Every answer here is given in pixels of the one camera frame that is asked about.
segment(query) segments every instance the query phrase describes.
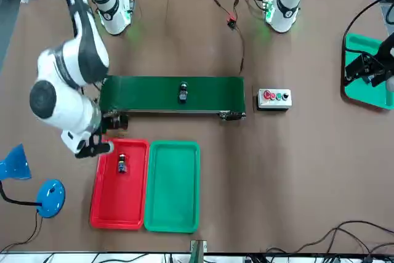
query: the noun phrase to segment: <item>lamp base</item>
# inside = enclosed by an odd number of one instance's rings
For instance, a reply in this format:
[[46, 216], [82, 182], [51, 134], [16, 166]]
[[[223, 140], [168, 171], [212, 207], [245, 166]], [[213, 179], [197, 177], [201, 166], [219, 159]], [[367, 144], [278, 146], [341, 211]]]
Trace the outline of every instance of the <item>lamp base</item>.
[[37, 206], [38, 214], [43, 218], [52, 218], [56, 216], [63, 207], [66, 200], [66, 191], [59, 180], [51, 179], [43, 183], [38, 190]]

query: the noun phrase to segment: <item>blue lamp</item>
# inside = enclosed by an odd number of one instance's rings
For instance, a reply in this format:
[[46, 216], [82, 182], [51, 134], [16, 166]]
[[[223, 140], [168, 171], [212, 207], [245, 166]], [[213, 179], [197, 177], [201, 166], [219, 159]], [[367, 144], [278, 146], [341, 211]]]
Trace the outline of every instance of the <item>blue lamp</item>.
[[35, 206], [37, 212], [43, 218], [56, 216], [65, 202], [65, 189], [59, 180], [51, 179], [43, 183], [38, 190], [36, 202], [18, 201], [9, 198], [2, 188], [2, 180], [12, 178], [26, 180], [31, 178], [31, 173], [23, 145], [19, 144], [0, 161], [0, 195], [8, 203], [19, 204], [21, 206]]

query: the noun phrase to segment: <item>red tray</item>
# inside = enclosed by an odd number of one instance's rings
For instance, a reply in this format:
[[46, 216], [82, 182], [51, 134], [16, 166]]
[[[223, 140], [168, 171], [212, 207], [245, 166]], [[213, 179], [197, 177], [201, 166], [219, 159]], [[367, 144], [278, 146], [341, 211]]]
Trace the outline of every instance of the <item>red tray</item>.
[[[137, 230], [143, 224], [149, 143], [109, 138], [113, 153], [98, 158], [90, 223], [95, 228]], [[118, 172], [120, 154], [126, 156], [126, 173]]]

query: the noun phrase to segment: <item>green tray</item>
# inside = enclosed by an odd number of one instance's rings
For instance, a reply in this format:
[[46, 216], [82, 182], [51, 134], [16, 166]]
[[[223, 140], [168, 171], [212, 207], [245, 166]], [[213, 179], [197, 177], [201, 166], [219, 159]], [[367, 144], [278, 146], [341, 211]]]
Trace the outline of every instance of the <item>green tray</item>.
[[199, 223], [200, 150], [195, 142], [150, 146], [145, 228], [192, 233]]
[[[381, 43], [382, 41], [380, 40], [353, 33], [349, 33], [346, 37], [346, 46], [349, 49], [366, 51], [372, 55], [377, 53]], [[353, 52], [346, 52], [345, 66], [349, 65], [359, 55], [360, 54]], [[393, 93], [386, 90], [386, 83], [381, 83], [376, 87], [372, 87], [371, 83], [366, 84], [364, 80], [360, 78], [344, 87], [344, 93], [351, 100], [360, 101], [383, 109], [394, 109]]]

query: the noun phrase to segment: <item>plastic tray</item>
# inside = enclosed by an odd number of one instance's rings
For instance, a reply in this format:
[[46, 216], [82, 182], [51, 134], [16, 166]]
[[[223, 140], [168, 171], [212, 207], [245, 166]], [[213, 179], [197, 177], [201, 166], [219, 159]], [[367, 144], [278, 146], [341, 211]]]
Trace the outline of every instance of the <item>plastic tray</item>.
[[[377, 53], [381, 43], [382, 41], [380, 40], [354, 33], [349, 33], [346, 36], [346, 46], [348, 48], [366, 51], [372, 55]], [[345, 65], [347, 66], [350, 64], [359, 55], [360, 54], [355, 54], [353, 52], [346, 52]], [[361, 78], [356, 79], [354, 82], [344, 87], [344, 94], [352, 100], [352, 102], [357, 103], [357, 101], [359, 101], [382, 109], [394, 109], [393, 93], [387, 90], [386, 83], [381, 83], [376, 87], [372, 87], [371, 84], [366, 84]]]
[[[113, 153], [98, 159], [90, 223], [95, 228], [139, 229], [143, 224], [149, 143], [108, 139]], [[127, 172], [118, 172], [119, 154], [126, 155]]]
[[192, 233], [199, 222], [200, 150], [195, 142], [151, 144], [145, 228]]

